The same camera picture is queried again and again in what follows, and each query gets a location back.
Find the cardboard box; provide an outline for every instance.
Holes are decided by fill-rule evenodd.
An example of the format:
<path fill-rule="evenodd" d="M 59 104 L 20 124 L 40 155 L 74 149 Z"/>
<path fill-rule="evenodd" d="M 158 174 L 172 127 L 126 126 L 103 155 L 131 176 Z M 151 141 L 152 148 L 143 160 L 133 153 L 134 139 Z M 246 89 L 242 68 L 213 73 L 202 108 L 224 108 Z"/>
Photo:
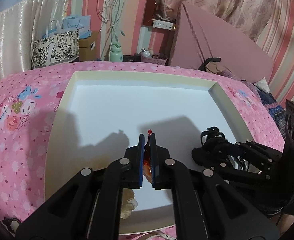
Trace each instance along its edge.
<path fill-rule="evenodd" d="M 97 49 L 95 46 L 97 37 L 98 32 L 92 32 L 90 37 L 79 40 L 79 61 L 97 60 Z"/>

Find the pink bedspread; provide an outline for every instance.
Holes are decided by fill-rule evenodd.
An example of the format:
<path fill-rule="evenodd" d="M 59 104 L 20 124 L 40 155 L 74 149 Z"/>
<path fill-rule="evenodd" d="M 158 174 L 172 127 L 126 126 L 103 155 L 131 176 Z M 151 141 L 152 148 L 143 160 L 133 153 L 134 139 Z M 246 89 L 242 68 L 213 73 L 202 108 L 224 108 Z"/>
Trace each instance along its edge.
<path fill-rule="evenodd" d="M 78 62 L 13 74 L 0 81 L 0 219 L 15 216 L 25 220 L 43 203 L 51 126 L 69 79 L 78 70 L 141 71 L 215 80 L 238 109 L 255 141 L 283 149 L 282 136 L 260 100 L 244 84 L 226 77 L 136 62 Z M 166 232 L 175 235 L 175 228 Z"/>

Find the mint green bottle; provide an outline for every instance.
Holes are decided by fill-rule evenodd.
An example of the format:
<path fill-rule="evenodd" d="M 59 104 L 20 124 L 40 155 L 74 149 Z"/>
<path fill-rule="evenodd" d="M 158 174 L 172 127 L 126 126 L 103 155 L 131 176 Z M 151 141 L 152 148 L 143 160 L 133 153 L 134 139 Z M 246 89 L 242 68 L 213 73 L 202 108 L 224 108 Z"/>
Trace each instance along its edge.
<path fill-rule="evenodd" d="M 119 42 L 113 43 L 111 45 L 109 61 L 112 61 L 112 62 L 122 62 L 123 61 L 123 51 L 121 49 L 121 44 Z"/>

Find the wall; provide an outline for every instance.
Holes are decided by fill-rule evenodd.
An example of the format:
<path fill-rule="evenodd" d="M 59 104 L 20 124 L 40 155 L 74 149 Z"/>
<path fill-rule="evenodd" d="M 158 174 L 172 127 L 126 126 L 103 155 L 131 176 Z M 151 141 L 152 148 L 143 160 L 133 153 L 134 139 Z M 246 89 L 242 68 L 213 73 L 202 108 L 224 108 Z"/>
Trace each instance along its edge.
<path fill-rule="evenodd" d="M 294 0 L 276 0 L 275 9 L 257 44 L 274 60 L 270 91 L 285 106 L 294 101 Z"/>
<path fill-rule="evenodd" d="M 103 24 L 97 14 L 98 0 L 71 0 L 71 14 L 82 14 L 91 16 L 91 30 L 101 32 L 96 46 L 103 60 L 110 45 L 110 25 Z M 103 0 L 99 0 L 100 10 L 103 7 Z M 125 55 L 133 55 L 139 52 L 142 47 L 153 48 L 154 52 L 169 54 L 174 32 L 153 29 L 142 26 L 146 0 L 125 0 L 122 17 L 119 22 L 119 30 L 125 34 L 119 35 Z"/>

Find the power strip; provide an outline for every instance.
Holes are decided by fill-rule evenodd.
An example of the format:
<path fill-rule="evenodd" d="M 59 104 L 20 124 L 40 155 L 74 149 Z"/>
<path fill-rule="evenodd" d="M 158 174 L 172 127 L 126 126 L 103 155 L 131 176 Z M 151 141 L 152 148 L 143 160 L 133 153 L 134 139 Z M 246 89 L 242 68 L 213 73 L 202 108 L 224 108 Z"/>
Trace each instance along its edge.
<path fill-rule="evenodd" d="M 160 28 L 160 29 L 165 29 L 165 30 L 172 30 L 173 23 L 162 21 L 162 20 L 154 20 L 152 26 L 154 28 Z"/>

